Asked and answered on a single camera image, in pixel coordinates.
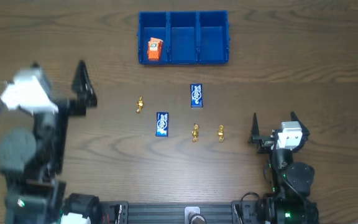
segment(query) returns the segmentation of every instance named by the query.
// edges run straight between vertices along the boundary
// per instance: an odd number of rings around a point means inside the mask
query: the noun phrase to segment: orange package
[[[149,48],[147,49],[147,55],[149,60],[160,60],[162,51],[163,40],[157,38],[150,38]]]

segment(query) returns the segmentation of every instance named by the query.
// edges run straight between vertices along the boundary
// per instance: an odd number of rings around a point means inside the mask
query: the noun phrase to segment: wooden table
[[[138,63],[139,11],[214,9],[229,11],[227,65]],[[99,106],[70,120],[59,177],[66,195],[230,202],[271,192],[262,175],[267,156],[246,142],[252,114],[269,134],[293,110],[311,133],[294,157],[316,170],[310,199],[320,222],[358,222],[358,1],[0,1],[0,94],[4,80],[36,60],[54,95],[68,96],[81,58]],[[204,108],[192,110],[190,83],[198,82]],[[136,114],[139,95],[145,106]],[[170,113],[169,138],[155,137],[157,111]],[[14,126],[31,128],[32,119],[4,113],[0,138]],[[0,176],[0,223],[5,193]]]

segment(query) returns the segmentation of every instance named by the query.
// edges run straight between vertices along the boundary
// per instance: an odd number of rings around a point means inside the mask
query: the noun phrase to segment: blue plastic bin
[[[227,11],[139,12],[139,63],[143,65],[227,63]],[[147,42],[164,41],[161,60],[149,61]]]

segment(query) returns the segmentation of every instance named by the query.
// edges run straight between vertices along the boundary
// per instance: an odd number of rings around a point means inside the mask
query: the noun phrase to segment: gold wrapped candy
[[[191,134],[193,135],[193,142],[198,141],[198,128],[199,128],[198,124],[194,124],[194,129],[191,132]]]
[[[219,142],[223,142],[223,140],[224,140],[224,138],[223,138],[223,125],[219,125],[218,137],[219,137]]]
[[[140,113],[140,111],[143,108],[143,100],[142,100],[142,96],[139,97],[139,101],[137,102],[137,107],[138,109],[136,110],[136,113]]]

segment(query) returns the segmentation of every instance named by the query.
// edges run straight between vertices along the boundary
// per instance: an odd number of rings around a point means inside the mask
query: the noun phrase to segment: wood grain surface
[[[229,11],[227,65],[139,65],[139,11],[214,9]],[[59,177],[66,195],[230,202],[271,192],[267,157],[246,143],[252,114],[269,134],[294,110],[311,132],[294,157],[316,170],[310,199],[320,222],[358,222],[358,0],[0,0],[0,94],[36,60],[54,95],[68,96],[79,59],[99,106],[70,120]],[[192,110],[190,83],[199,82],[204,108]],[[145,106],[136,114],[139,95]],[[169,138],[155,137],[157,111],[170,113]],[[0,138],[14,126],[31,128],[32,119],[3,113]],[[5,193],[0,176],[0,223]]]

